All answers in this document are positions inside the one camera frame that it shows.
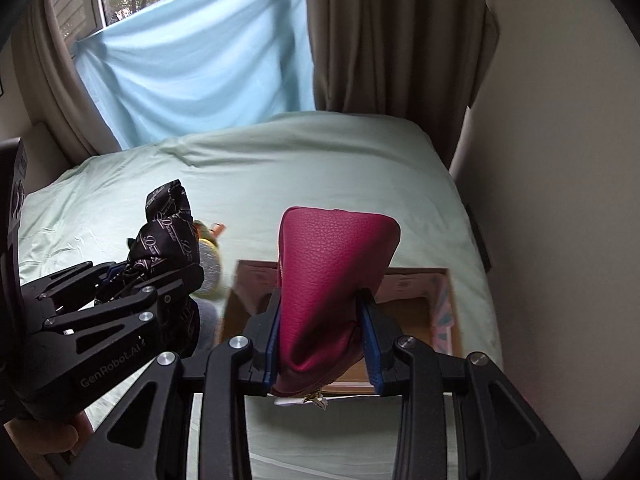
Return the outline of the grey fuzzy sock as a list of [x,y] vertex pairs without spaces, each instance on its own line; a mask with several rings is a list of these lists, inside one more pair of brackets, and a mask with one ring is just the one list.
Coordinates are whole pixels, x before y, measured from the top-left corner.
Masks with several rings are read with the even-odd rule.
[[194,297],[200,315],[200,334],[195,352],[201,353],[213,348],[219,326],[219,315],[212,300]]

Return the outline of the patterned cardboard box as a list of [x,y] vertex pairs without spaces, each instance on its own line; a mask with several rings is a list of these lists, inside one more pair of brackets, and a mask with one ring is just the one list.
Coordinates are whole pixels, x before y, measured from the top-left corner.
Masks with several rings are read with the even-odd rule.
[[[250,300],[265,301],[265,309],[250,312],[247,320],[265,312],[272,292],[278,286],[278,266],[261,262],[241,262],[236,274],[233,296],[242,304]],[[429,344],[435,351],[452,355],[454,343],[454,308],[449,297],[448,276],[443,270],[433,269],[388,269],[380,288],[372,294],[380,310],[397,322],[402,332]],[[279,336],[277,345],[277,376],[279,365]],[[339,394],[375,394],[371,385],[363,356],[334,382],[315,393],[302,398],[308,402],[319,402],[322,396]]]

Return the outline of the black printed satin cloth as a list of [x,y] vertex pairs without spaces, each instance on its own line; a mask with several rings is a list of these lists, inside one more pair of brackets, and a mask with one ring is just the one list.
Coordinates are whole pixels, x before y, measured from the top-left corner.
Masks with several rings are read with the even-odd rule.
[[126,284],[200,262],[198,233],[179,180],[167,182],[146,196],[145,219],[122,270]]

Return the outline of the orange pompom plush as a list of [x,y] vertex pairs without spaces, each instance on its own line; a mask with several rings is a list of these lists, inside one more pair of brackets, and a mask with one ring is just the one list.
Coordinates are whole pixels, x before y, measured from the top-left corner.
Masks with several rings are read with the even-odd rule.
[[200,220],[193,221],[194,228],[196,229],[196,235],[199,240],[208,240],[214,246],[218,246],[218,238],[226,229],[226,226],[222,223],[214,223],[211,226],[206,226],[204,222]]

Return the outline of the light blue hanging cloth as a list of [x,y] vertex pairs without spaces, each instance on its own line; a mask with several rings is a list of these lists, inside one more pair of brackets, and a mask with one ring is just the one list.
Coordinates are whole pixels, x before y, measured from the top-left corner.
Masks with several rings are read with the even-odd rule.
[[124,150],[314,109],[306,0],[163,0],[74,53]]

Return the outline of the brown curtain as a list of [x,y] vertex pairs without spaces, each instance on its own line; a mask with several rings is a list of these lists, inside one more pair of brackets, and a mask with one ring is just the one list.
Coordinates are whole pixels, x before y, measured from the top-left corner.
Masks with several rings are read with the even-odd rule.
[[486,0],[307,0],[317,110],[417,124],[445,166],[499,32]]
[[26,112],[47,127],[65,158],[78,165],[120,146],[81,81],[58,30],[52,0],[32,0],[11,34],[13,63]]

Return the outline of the silver glitter yellow sponge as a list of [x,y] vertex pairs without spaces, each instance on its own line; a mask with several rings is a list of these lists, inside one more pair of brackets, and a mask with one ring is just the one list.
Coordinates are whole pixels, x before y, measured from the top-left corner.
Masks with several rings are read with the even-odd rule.
[[221,277],[221,256],[218,247],[206,238],[198,240],[198,249],[200,250],[200,266],[204,272],[203,283],[195,292],[198,297],[210,297],[218,289]]

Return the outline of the brown left curtain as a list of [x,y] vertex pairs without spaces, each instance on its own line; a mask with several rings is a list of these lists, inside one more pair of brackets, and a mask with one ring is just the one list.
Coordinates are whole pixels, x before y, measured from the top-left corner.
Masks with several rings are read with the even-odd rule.
[[81,81],[58,30],[52,0],[32,0],[11,34],[13,63],[26,112],[47,127],[65,158],[78,165],[120,146]]

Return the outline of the magenta leather pouch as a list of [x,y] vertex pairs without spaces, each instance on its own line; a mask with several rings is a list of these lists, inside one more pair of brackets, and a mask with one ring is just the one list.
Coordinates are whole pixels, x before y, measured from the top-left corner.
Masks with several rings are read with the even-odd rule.
[[279,365],[272,394],[315,393],[362,358],[356,293],[378,291],[399,241],[399,224],[385,214],[285,211],[279,231]]

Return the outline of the beige headboard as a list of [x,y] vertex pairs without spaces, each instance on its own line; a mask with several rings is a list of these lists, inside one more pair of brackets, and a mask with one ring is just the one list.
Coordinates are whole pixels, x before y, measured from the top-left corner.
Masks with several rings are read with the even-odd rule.
[[54,182],[70,162],[43,122],[38,122],[21,136],[26,154],[24,189],[27,194]]

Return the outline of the brown right curtain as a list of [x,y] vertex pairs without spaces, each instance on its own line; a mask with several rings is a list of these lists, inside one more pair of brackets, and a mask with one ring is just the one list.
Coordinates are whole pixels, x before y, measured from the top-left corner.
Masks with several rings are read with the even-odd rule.
[[417,124],[445,166],[499,32],[486,0],[307,0],[317,110]]

